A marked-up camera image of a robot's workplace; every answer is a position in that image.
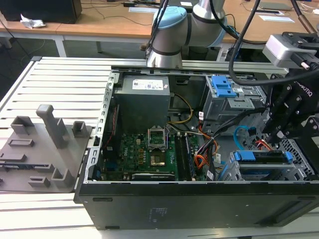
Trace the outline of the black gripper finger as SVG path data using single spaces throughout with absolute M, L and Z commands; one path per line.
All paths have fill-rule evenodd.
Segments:
M 313 138 L 319 135 L 319 118 L 309 117 L 298 126 L 297 138 Z
M 293 84 L 270 87 L 266 99 L 269 119 L 263 128 L 263 133 L 268 135 L 267 143 L 275 144 L 295 136 L 301 102 L 302 96 Z

